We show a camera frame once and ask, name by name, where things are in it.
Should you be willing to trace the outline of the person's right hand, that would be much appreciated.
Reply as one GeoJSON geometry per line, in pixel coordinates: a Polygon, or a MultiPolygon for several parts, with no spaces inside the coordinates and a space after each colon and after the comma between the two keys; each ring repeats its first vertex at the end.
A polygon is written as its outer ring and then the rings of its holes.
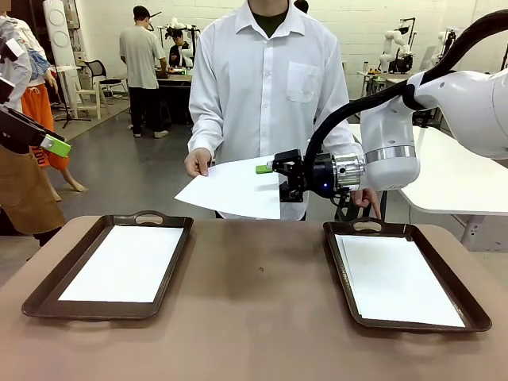
{"type": "Polygon", "coordinates": [[[212,161],[210,151],[206,148],[196,148],[192,150],[184,160],[187,174],[191,178],[198,176],[208,176],[209,166],[212,161]]]}

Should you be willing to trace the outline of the person's left hand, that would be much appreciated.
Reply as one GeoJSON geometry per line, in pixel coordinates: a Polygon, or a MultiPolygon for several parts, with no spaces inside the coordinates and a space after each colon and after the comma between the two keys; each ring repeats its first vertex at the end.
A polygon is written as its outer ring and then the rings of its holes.
{"type": "Polygon", "coordinates": [[[364,188],[352,191],[351,199],[354,205],[360,208],[371,206],[374,210],[375,216],[378,219],[382,218],[381,204],[378,195],[374,190],[370,188],[364,188]]]}

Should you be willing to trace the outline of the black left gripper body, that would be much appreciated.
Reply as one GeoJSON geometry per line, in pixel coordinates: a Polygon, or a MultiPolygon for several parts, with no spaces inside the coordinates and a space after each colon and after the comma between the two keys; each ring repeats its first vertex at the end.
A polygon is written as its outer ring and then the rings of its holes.
{"type": "Polygon", "coordinates": [[[10,95],[15,89],[16,85],[4,79],[0,78],[0,103],[5,104],[10,101],[10,95]]]}

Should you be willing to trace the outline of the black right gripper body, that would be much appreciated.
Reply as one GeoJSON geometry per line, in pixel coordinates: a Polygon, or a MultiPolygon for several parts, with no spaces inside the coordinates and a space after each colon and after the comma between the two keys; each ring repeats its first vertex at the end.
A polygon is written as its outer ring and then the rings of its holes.
{"type": "Polygon", "coordinates": [[[333,198],[336,193],[333,156],[329,153],[318,153],[310,169],[307,169],[307,163],[310,162],[307,158],[308,155],[303,161],[304,191],[315,193],[322,198],[333,198]]]}

